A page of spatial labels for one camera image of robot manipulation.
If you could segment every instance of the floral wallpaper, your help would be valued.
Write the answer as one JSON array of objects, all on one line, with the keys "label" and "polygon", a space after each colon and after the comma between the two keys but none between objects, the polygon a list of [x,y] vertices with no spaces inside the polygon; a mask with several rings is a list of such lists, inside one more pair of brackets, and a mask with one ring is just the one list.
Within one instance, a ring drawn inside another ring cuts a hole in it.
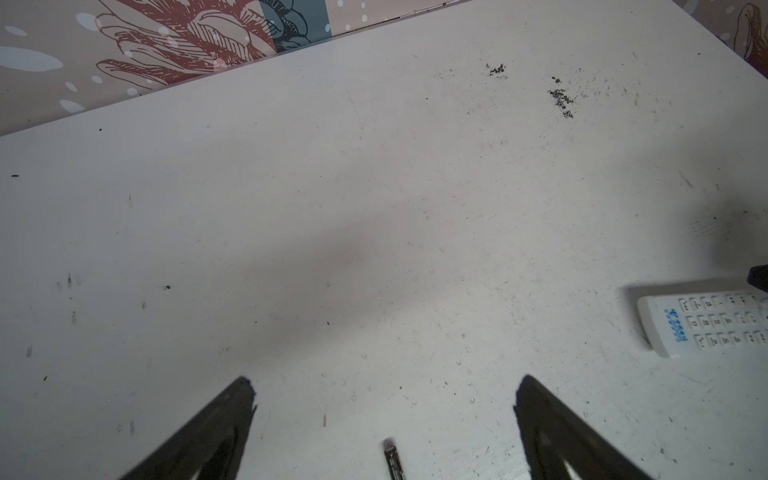
[{"label": "floral wallpaper", "polygon": [[674,0],[768,78],[768,0]]},{"label": "floral wallpaper", "polygon": [[0,134],[456,0],[5,0]]}]

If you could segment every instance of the black object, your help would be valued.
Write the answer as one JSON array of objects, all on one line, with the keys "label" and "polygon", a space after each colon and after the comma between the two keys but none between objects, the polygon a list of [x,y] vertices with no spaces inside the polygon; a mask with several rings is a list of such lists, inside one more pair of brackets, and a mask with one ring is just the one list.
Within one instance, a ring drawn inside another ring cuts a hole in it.
[{"label": "black object", "polygon": [[746,276],[746,282],[768,293],[768,265],[753,266]]},{"label": "black object", "polygon": [[650,480],[530,375],[515,406],[525,457],[534,480],[567,480],[568,464],[581,478]]},{"label": "black object", "polygon": [[392,480],[406,480],[402,473],[402,465],[400,465],[400,455],[397,455],[397,447],[395,447],[392,439],[384,441],[384,458],[389,469],[389,477]]},{"label": "black object", "polygon": [[234,480],[256,407],[250,380],[240,377],[128,472],[123,480]]}]

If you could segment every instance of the table surface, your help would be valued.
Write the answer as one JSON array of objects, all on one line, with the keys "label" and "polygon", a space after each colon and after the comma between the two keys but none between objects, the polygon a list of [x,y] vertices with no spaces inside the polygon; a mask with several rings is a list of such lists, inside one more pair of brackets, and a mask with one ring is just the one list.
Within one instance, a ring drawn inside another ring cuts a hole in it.
[{"label": "table surface", "polygon": [[5,477],[122,475],[245,375],[241,478],[527,478],[531,373],[652,477],[762,478],[766,353],[632,303],[768,263],[768,84],[668,0],[531,3],[0,138]]}]

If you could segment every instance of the scratch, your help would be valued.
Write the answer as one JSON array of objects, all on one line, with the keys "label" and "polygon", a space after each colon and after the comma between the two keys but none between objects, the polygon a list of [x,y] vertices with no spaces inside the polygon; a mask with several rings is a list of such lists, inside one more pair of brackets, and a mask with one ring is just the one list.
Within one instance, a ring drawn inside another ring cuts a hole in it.
[{"label": "scratch", "polygon": [[682,374],[682,373],[680,373],[680,372],[677,372],[677,374],[678,374],[679,376],[681,376],[681,377],[685,378],[685,379],[689,379],[691,382],[696,382],[696,383],[698,383],[699,385],[705,385],[705,384],[704,384],[704,382],[699,382],[698,380],[692,379],[692,378],[690,378],[688,375],[683,375],[683,374]]},{"label": "scratch", "polygon": [[681,171],[679,171],[679,170],[678,170],[677,172],[680,174],[680,178],[682,178],[683,180],[685,180],[685,184],[686,184],[688,187],[690,187],[690,188],[693,188],[693,187],[694,187],[694,185],[693,185],[691,182],[689,182],[689,181],[688,181],[688,179],[685,177],[685,175],[683,175],[683,172],[681,172]]},{"label": "scratch", "polygon": [[357,106],[355,105],[355,101],[352,99],[352,95],[349,94],[349,92],[346,92],[346,97],[349,99],[349,103],[352,104],[352,108],[355,109],[355,116],[357,117],[357,123],[360,126],[360,130],[362,130],[362,120],[360,120],[360,114],[357,112]]}]

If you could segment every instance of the stain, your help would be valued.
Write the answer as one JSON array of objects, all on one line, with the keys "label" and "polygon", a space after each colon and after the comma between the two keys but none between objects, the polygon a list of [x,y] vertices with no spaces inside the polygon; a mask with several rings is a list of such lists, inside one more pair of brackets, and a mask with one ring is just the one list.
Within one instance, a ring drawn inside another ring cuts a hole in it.
[{"label": "stain", "polygon": [[[486,68],[491,68],[491,65],[485,64],[485,67],[486,67]],[[488,76],[490,77],[490,76],[492,76],[492,75],[495,75],[495,74],[500,74],[500,73],[502,73],[502,72],[503,72],[504,70],[506,70],[506,69],[507,69],[507,68],[506,68],[506,67],[505,67],[505,65],[502,63],[501,65],[499,65],[499,66],[498,66],[498,67],[496,67],[496,68],[491,68],[491,71],[490,71],[490,73],[488,73]]]},{"label": "stain", "polygon": [[694,185],[693,185],[691,182],[689,182],[689,181],[688,181],[688,179],[685,177],[685,175],[683,175],[683,172],[681,172],[681,171],[679,171],[679,170],[678,170],[677,172],[680,174],[680,178],[682,178],[683,180],[685,180],[685,184],[686,184],[688,187],[690,187],[690,188],[693,188],[693,187],[694,187]]},{"label": "stain", "polygon": [[568,97],[565,94],[565,90],[562,88],[557,88],[555,90],[550,90],[549,94],[554,98],[554,104],[557,105],[563,112],[563,117],[566,118],[573,118],[574,115],[571,113],[570,110],[568,110],[568,105],[574,103],[574,99]]}]

